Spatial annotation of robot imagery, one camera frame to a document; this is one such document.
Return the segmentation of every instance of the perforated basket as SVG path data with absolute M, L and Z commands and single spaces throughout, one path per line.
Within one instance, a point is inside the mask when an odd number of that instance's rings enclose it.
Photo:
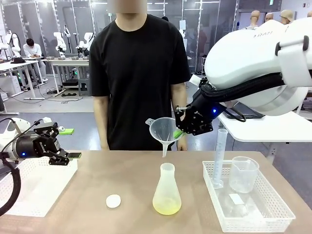
M 26 159 L 18 165 L 21 191 L 7 215 L 45 217 L 70 179 L 78 164 L 73 159 L 67 166 L 49 165 L 49 158 Z M 13 189 L 11 173 L 0 181 L 0 207 L 9 199 Z
M 222 177 L 228 178 L 231 160 L 223 161 Z M 295 219 L 295 215 L 278 195 L 261 172 L 255 181 L 252 194 L 258 198 L 257 205 L 261 215 L 249 217 L 226 217 L 220 204 L 218 194 L 212 183 L 214 161 L 204 161 L 204 180 L 214 205 L 220 226 L 225 233 L 283 233 Z

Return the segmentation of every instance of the black hair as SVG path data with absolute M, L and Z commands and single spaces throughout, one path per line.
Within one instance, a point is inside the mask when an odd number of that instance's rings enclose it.
M 34 40 L 32 40 L 31 38 L 29 38 L 29 39 L 27 39 L 26 40 L 26 43 L 27 43 L 27 45 L 29 45 L 29 46 L 34 46 Z
M 161 17 L 163 20 L 166 20 L 166 21 L 168 21 L 169 22 L 169 19 L 168 19 L 168 17 L 166 17 L 166 16 L 163 16 L 163 17 Z

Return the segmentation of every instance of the yellow liquid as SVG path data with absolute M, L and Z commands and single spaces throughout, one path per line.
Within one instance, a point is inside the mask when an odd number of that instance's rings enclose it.
M 181 203 L 171 198 L 163 198 L 160 202 L 154 202 L 155 210 L 162 215 L 173 215 L 181 208 Z

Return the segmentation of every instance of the black t-shirt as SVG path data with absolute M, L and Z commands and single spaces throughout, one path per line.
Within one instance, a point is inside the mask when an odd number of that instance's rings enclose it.
M 94 39 L 89 66 L 91 95 L 110 96 L 110 149 L 162 150 L 145 121 L 171 117 L 170 85 L 190 79 L 177 28 L 152 15 L 133 32 L 112 22 Z

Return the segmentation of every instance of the flask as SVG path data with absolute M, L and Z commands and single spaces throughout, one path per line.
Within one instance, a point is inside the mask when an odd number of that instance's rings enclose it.
M 153 197 L 153 206 L 162 215 L 173 215 L 180 210 L 181 205 L 175 179 L 175 166 L 171 163 L 163 163 L 160 166 L 160 179 Z

